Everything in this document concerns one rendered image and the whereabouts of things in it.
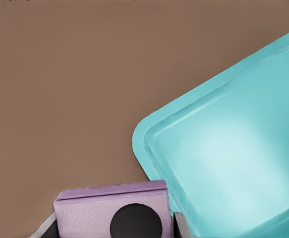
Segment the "pale lilac phone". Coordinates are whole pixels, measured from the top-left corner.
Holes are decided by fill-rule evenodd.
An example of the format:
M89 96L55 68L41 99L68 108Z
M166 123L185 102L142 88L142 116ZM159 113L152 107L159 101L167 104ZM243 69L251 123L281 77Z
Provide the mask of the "pale lilac phone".
M54 210L61 238L173 238L164 180L65 190Z

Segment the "pale blue-green tray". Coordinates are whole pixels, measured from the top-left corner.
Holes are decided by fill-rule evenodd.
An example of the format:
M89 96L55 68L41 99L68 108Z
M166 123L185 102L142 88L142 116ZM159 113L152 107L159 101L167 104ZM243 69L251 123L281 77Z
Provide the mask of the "pale blue-green tray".
M289 238L289 33L145 117L133 152L197 238Z

